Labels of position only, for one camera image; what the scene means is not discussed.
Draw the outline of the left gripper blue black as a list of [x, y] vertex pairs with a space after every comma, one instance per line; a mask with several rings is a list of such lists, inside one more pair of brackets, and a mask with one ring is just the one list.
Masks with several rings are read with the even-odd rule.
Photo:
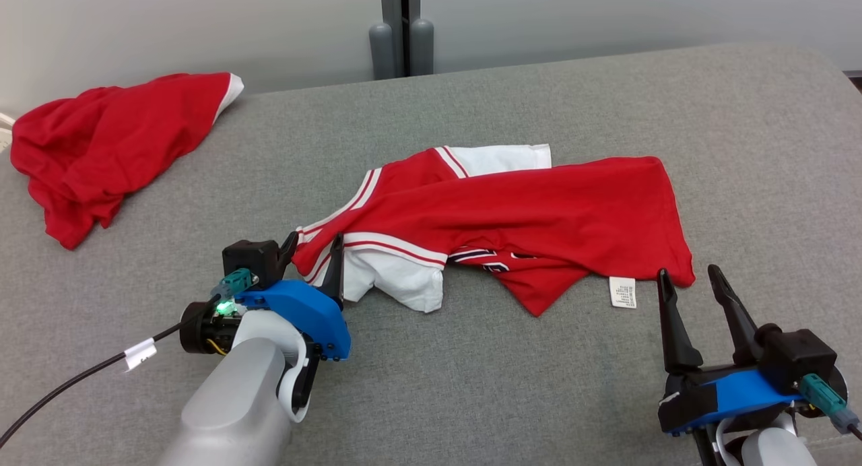
[[[292, 263], [299, 233], [290, 232], [278, 249], [280, 269]], [[243, 292], [246, 312], [235, 332], [237, 346], [253, 338], [265, 338], [284, 353], [296, 355], [305, 337], [321, 346], [321, 355], [347, 360], [352, 340], [342, 315], [344, 236], [338, 233], [329, 249], [329, 264], [321, 292], [303, 281], [279, 281], [262, 291]]]

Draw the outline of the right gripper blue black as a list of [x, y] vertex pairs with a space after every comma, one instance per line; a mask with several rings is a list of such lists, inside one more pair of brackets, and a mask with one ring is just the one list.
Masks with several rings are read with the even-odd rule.
[[[755, 340], [755, 325], [718, 265], [707, 267], [713, 295], [723, 309], [735, 351], [737, 366], [753, 366], [763, 347]], [[668, 373], [665, 396], [659, 402], [660, 430], [678, 436], [729, 420], [730, 432], [745, 432], [772, 425], [803, 396], [797, 391], [780, 393], [757, 368], [733, 366], [702, 370], [701, 353], [692, 345], [677, 307], [677, 292], [666, 269], [657, 273], [659, 318], [664, 369]]]

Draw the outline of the red white basketball jersey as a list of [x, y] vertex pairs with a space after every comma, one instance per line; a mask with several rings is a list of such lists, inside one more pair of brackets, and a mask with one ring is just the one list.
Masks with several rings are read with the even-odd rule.
[[336, 236], [346, 300], [378, 288], [424, 313], [442, 306], [450, 264], [489, 271], [533, 316], [592, 273], [696, 279], [652, 156], [554, 166], [547, 144], [433, 147], [369, 170], [347, 204], [298, 228], [292, 261], [305, 282], [321, 285]]

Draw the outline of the red shorts with white stripe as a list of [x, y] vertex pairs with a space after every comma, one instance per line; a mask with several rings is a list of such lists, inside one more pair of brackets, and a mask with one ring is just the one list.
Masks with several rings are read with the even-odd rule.
[[170, 74], [40, 105], [11, 129], [10, 162], [28, 178], [47, 235], [73, 251], [124, 199], [196, 150], [245, 88], [233, 73]]

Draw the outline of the grey partition post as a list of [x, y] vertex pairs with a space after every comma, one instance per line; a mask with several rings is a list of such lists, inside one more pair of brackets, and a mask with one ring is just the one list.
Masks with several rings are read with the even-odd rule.
[[369, 28], [373, 79], [434, 73], [434, 24], [422, 0], [380, 0], [382, 20]]

